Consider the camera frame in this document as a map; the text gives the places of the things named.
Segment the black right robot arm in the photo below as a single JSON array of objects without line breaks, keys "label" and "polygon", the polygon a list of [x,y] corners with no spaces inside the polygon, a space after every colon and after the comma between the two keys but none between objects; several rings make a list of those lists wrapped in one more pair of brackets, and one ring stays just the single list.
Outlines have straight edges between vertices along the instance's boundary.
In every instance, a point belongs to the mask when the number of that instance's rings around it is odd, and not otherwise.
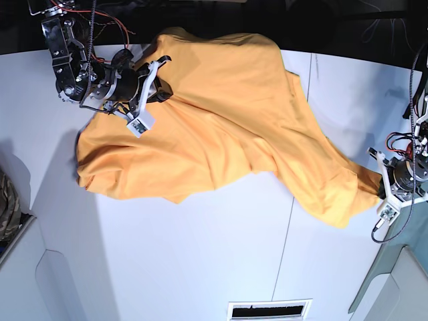
[{"label": "black right robot arm", "polygon": [[[135,118],[146,104],[164,102],[173,91],[157,75],[171,60],[169,56],[134,68],[129,49],[130,30],[119,18],[103,10],[110,1],[29,1],[32,16],[44,15],[41,29],[51,55],[56,90],[63,101],[103,114]],[[115,25],[122,35],[123,47],[110,60],[96,55],[94,32]]]}]

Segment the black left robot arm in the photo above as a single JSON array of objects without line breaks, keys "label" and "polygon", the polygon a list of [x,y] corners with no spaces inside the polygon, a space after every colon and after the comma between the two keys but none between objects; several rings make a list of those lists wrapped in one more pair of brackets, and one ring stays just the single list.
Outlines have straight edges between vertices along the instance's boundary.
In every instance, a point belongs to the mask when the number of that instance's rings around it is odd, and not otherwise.
[{"label": "black left robot arm", "polygon": [[388,173],[388,182],[391,193],[400,201],[409,201],[411,192],[415,197],[427,195],[427,66],[422,69],[421,79],[417,88],[413,87],[413,76],[419,58],[427,56],[427,45],[417,52],[409,77],[409,104],[403,118],[414,119],[415,131],[413,133],[392,132],[386,140],[388,151],[399,156],[384,160]]}]

